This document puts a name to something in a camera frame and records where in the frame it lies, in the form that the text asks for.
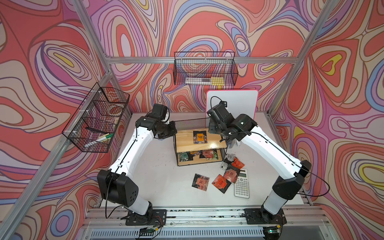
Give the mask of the white patterned tea bag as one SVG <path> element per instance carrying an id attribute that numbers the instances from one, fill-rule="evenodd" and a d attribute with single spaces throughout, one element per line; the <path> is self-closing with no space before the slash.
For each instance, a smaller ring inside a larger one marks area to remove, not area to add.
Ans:
<path id="1" fill-rule="evenodd" d="M 235 161 L 235 157 L 236 156 L 234 154 L 226 154 L 221 163 L 221 169 L 226 170 L 228 165 L 232 165 L 232 163 Z"/>

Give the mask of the red tea bag black edge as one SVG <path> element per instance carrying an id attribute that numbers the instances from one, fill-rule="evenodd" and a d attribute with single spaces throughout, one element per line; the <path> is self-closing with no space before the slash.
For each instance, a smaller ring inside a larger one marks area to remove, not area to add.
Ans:
<path id="1" fill-rule="evenodd" d="M 210 178 L 208 177 L 195 174 L 192 187 L 206 192 L 208 188 L 209 180 Z"/>

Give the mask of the dark orange label tea bag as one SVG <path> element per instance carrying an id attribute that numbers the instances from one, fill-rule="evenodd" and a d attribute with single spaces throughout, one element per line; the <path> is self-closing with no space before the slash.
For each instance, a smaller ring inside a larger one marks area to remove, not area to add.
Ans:
<path id="1" fill-rule="evenodd" d="M 208 142 L 207 131 L 193 131 L 194 144 L 206 144 Z"/>

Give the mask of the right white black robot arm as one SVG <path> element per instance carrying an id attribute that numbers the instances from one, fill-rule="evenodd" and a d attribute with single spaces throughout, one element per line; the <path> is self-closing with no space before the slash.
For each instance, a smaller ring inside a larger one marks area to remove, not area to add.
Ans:
<path id="1" fill-rule="evenodd" d="M 207 111 L 210 118 L 209 132 L 221 135 L 226 142 L 238 141 L 256 151 L 279 174 L 272 190 L 261 207 L 261 216 L 272 217 L 279 213 L 285 203 L 292 200 L 302 188 L 307 175 L 321 179 L 311 172 L 312 164 L 293 157 L 275 143 L 259 126 L 246 114 L 234 118 L 227 110 L 227 103 L 219 104 Z"/>

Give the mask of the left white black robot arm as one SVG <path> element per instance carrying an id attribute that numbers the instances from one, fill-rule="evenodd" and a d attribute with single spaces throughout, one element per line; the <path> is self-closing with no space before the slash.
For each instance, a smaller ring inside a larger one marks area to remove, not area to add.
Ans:
<path id="1" fill-rule="evenodd" d="M 140 196 L 133 175 L 152 140 L 167 139 L 176 133 L 174 121 L 162 122 L 150 117 L 139 118 L 130 141 L 117 160 L 108 170 L 101 170 L 97 175 L 102 199 L 122 205 L 138 215 L 149 215 L 152 204 Z"/>

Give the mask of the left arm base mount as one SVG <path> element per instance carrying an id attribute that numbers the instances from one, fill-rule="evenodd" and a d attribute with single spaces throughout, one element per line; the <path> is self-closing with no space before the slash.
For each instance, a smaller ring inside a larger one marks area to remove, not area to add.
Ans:
<path id="1" fill-rule="evenodd" d="M 129 211 L 129 214 L 123 220 L 126 221 L 126 226 L 164 226 L 167 221 L 167 210 L 155 209 L 145 215 Z"/>

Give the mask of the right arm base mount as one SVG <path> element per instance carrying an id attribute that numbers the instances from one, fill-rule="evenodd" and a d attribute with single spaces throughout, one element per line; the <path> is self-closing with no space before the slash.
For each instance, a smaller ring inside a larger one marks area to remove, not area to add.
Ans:
<path id="1" fill-rule="evenodd" d="M 280 209 L 277 214 L 269 213 L 264 207 L 244 209 L 242 214 L 246 218 L 248 225 L 285 225 L 287 219 L 283 209 Z"/>

